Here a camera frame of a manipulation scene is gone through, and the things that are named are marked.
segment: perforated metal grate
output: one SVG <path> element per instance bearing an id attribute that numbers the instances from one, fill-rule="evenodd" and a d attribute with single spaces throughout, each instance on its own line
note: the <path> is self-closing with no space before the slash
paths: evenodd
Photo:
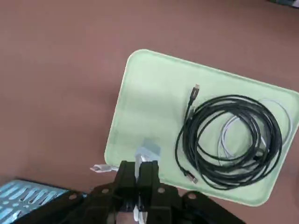
<path id="1" fill-rule="evenodd" d="M 0 224 L 10 224 L 66 192 L 38 183 L 14 180 L 0 187 Z"/>

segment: usb connector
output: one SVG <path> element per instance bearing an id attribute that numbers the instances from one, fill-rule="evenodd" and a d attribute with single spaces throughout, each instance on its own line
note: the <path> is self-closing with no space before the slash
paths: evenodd
<path id="1" fill-rule="evenodd" d="M 199 85 L 196 84 L 192 89 L 192 92 L 190 95 L 190 102 L 193 102 L 196 99 L 198 92 L 199 92 Z"/>
<path id="2" fill-rule="evenodd" d="M 185 176 L 188 177 L 192 183 L 197 184 L 198 179 L 192 173 L 190 173 L 190 171 L 186 171 Z"/>

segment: small white cable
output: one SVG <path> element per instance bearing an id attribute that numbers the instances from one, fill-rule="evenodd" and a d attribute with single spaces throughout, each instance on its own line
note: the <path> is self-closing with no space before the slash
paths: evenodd
<path id="1" fill-rule="evenodd" d="M 292 119 L 291 119 L 291 116 L 290 116 L 289 112 L 286 110 L 286 108 L 281 103 L 279 103 L 278 101 L 275 101 L 273 99 L 263 98 L 263 99 L 260 99 L 258 101 L 259 102 L 262 102 L 262 101 L 273 102 L 273 103 L 277 104 L 281 109 L 283 109 L 283 111 L 287 115 L 287 117 L 288 117 L 288 131 L 287 131 L 287 135 L 286 135 L 285 139 L 283 140 L 283 146 L 285 146 L 286 143 L 289 141 L 289 139 L 291 137 L 292 130 L 293 130 Z M 226 146 L 225 139 L 226 139 L 227 131 L 229 130 L 229 128 L 231 127 L 231 125 L 234 122 L 236 122 L 237 120 L 240 120 L 240 118 L 238 118 L 237 116 L 233 116 L 222 127 L 221 134 L 220 134 L 219 140 L 218 140 L 218 145 L 217 145 L 217 154 L 218 154 L 218 157 L 220 155 L 220 145 L 223 148 L 223 152 L 224 152 L 226 158 L 229 158 L 229 157 L 232 158 L 232 157 L 234 157 L 233 154 L 229 151 L 228 147 Z M 261 136 L 261 141 L 262 141 L 263 145 L 266 146 L 266 142 L 265 142 L 265 140 L 264 140 L 264 138 L 262 136 Z"/>

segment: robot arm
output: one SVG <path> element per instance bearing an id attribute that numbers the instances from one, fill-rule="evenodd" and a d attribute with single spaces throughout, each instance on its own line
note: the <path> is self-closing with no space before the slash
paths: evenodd
<path id="1" fill-rule="evenodd" d="M 147 212 L 147 224 L 244 224 L 202 193 L 180 197 L 175 187 L 160 183 L 156 161 L 141 164 L 137 182 L 134 171 L 134 162 L 122 161 L 113 183 L 87 196 L 68 191 L 14 224 L 114 224 L 117 212 L 132 212 L 135 206 Z"/>

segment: coiled black cable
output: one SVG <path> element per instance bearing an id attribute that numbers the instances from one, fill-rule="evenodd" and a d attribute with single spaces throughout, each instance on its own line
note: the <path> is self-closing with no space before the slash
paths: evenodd
<path id="1" fill-rule="evenodd" d="M 175 159 L 185 176 L 196 181 L 190 171 L 178 161 L 178 145 L 182 137 L 183 151 L 190 164 L 199 172 L 202 179 L 212 188 L 229 190 L 247 186 L 265 178 L 276 166 L 282 151 L 282 136 L 274 115 L 261 103 L 246 96 L 226 95 L 213 98 L 198 106 L 192 116 L 189 110 L 197 96 L 194 89 L 185 113 L 175 146 Z M 199 144 L 206 127 L 217 117 L 231 113 L 237 116 L 249 129 L 252 144 L 248 150 L 236 158 L 219 157 L 206 152 Z M 256 119 L 262 122 L 265 130 L 266 146 L 261 149 L 261 131 Z M 203 155 L 215 162 L 209 162 Z"/>

